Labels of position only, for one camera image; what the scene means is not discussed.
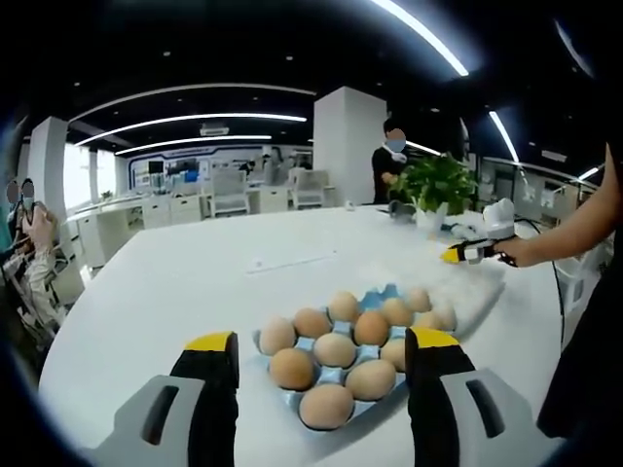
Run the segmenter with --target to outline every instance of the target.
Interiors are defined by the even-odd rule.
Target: green leaves
[[[446,153],[406,167],[390,190],[407,199],[417,199],[424,211],[436,211],[441,203],[447,202],[448,215],[457,215],[465,210],[475,187],[469,170]]]

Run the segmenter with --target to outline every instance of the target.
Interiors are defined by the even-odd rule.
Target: face mask
[[[385,144],[394,153],[399,153],[400,151],[405,149],[407,141],[404,139],[388,139]]]

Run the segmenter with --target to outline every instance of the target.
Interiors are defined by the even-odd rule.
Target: egg
[[[348,389],[339,384],[322,384],[303,396],[299,417],[313,430],[335,430],[348,421],[353,409]]]
[[[359,314],[359,302],[351,292],[338,292],[329,304],[329,316],[334,321],[354,323]]]
[[[396,371],[405,372],[405,340],[391,339],[381,348],[381,358],[391,363]]]
[[[313,345],[313,355],[320,365],[347,368],[352,365],[357,347],[351,339],[337,333],[325,334]]]
[[[411,326],[413,324],[413,312],[407,308],[401,299],[385,300],[381,307],[381,313],[389,326]]]
[[[269,365],[269,373],[277,386],[283,389],[304,391],[313,384],[313,362],[300,348],[283,348]]]
[[[389,334],[389,324],[378,311],[366,311],[354,325],[354,340],[359,345],[383,345]]]
[[[313,308],[300,309],[294,315],[294,329],[306,338],[318,339],[331,332],[331,321],[326,313]]]
[[[296,342],[294,327],[285,318],[275,317],[260,332],[260,350],[275,355],[283,348],[293,347]]]
[[[433,311],[439,316],[443,331],[454,331],[457,328],[457,313],[449,301],[436,306]]]
[[[422,287],[414,287],[407,292],[407,307],[415,313],[425,313],[430,311],[430,298],[428,292]]]
[[[346,387],[359,401],[377,401],[384,397],[396,380],[396,369],[386,360],[370,360],[348,373]]]
[[[442,331],[444,328],[442,319],[434,311],[422,313],[420,318],[416,321],[416,326],[420,328],[438,329]]]

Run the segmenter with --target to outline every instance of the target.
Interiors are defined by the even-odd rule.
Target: led light strip
[[[603,165],[600,165],[599,167],[593,167],[590,170],[587,170],[586,172],[584,172],[579,177],[577,177],[577,179],[581,182],[582,180],[586,180],[587,178],[591,178],[593,175],[595,175],[597,172],[599,172],[602,167],[603,167]]]
[[[434,154],[435,156],[441,156],[441,153],[439,151],[435,151],[434,149],[427,148],[425,146],[422,146],[421,144],[412,143],[411,141],[407,141],[407,146],[420,149],[421,151],[426,151],[427,153]]]
[[[199,143],[201,141],[231,141],[237,139],[271,139],[271,136],[268,135],[236,135],[236,136],[206,136],[205,138],[188,138],[188,139],[176,139],[173,141],[164,141],[162,143],[154,143],[154,144],[146,144],[145,146],[137,146],[135,148],[124,149],[123,151],[118,151],[115,153],[115,156],[120,156],[121,154],[131,153],[134,151],[142,151],[143,149],[150,148],[158,148],[161,146],[170,146],[172,144],[182,144],[182,143]]]
[[[441,56],[443,56],[446,59],[446,61],[450,64],[450,66],[452,66],[460,76],[469,75],[469,72],[467,71],[467,69],[463,66],[463,64],[460,61],[458,61],[458,58],[456,58],[455,55],[452,52],[450,52],[450,50],[446,47],[446,45],[443,42],[441,42],[437,36],[435,36],[432,32],[430,32],[430,30],[426,26],[424,26],[421,22],[419,22],[413,16],[408,14],[403,8],[396,5],[391,0],[370,0],[370,1],[378,5],[379,7],[383,8],[385,11],[395,16],[396,18],[400,19],[407,26],[409,26],[411,29],[413,29],[418,34],[420,34],[420,36],[428,44],[430,44],[433,47],[433,49],[435,49],[435,51],[437,51]],[[513,143],[510,140],[510,137],[508,136],[508,132],[506,131],[506,128],[504,128],[504,125],[502,124],[501,120],[497,116],[497,113],[490,112],[489,117],[491,117],[491,119],[494,121],[495,126],[497,126],[497,130],[502,135],[502,138],[504,139],[504,142],[506,143],[506,146],[508,147],[508,151],[510,151],[510,155],[513,158],[513,161],[518,162],[519,158],[517,157],[517,151],[515,151],[515,147],[513,146]]]
[[[446,47],[446,45],[439,40],[437,36],[435,36],[430,30],[424,26],[421,22],[415,19],[413,16],[409,15],[405,10],[391,2],[390,0],[370,0],[372,3],[376,3],[381,8],[386,10],[388,13],[394,15],[406,25],[408,25],[411,29],[416,31],[421,37],[430,44],[435,51],[437,51],[441,56],[443,56],[448,63],[460,74],[460,76],[467,76],[469,72],[465,69],[458,58],[450,52],[450,49]]]
[[[184,120],[206,120],[206,119],[266,119],[266,120],[283,120],[286,122],[306,122],[308,119],[304,117],[291,117],[289,115],[275,115],[275,114],[252,114],[252,113],[229,113],[229,114],[200,114],[200,115],[182,115],[180,117],[169,117],[167,119],[152,120],[150,122],[143,122],[141,124],[134,124],[128,126],[122,126],[121,128],[112,129],[103,133],[99,133],[91,138],[84,139],[76,146],[82,146],[83,144],[90,143],[95,139],[103,138],[111,134],[120,133],[122,131],[128,131],[129,129],[142,128],[144,126],[167,124],[170,122],[181,122]]]
[[[499,131],[499,134],[502,135],[502,139],[506,143],[506,146],[508,146],[508,151],[510,151],[510,155],[513,158],[513,161],[519,162],[519,157],[517,156],[517,151],[515,151],[515,147],[513,146],[513,143],[510,140],[510,136],[508,136],[508,132],[506,131],[506,128],[502,124],[502,120],[499,119],[499,116],[497,115],[497,112],[495,112],[495,111],[490,112],[489,113],[489,117],[491,117],[491,120],[493,120],[495,126],[497,126],[497,130]]]

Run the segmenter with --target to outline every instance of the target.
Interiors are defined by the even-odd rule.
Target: table
[[[248,241],[250,232],[262,241]],[[337,289],[361,293],[376,285],[360,273],[371,262],[411,268],[401,252],[425,242],[375,208],[140,232],[85,290],[60,329],[41,375],[44,406],[71,443],[96,447],[112,430],[115,410],[150,377],[167,375],[186,342],[234,330],[241,366],[237,465],[413,465],[404,405],[366,437],[345,441],[329,455],[319,452],[257,364],[250,333],[270,315],[326,304]],[[258,264],[310,255],[326,259],[249,273]],[[547,264],[511,269],[491,261],[491,268],[505,268],[506,287],[463,347],[477,368],[491,368],[523,395],[536,416],[560,356],[554,272]]]

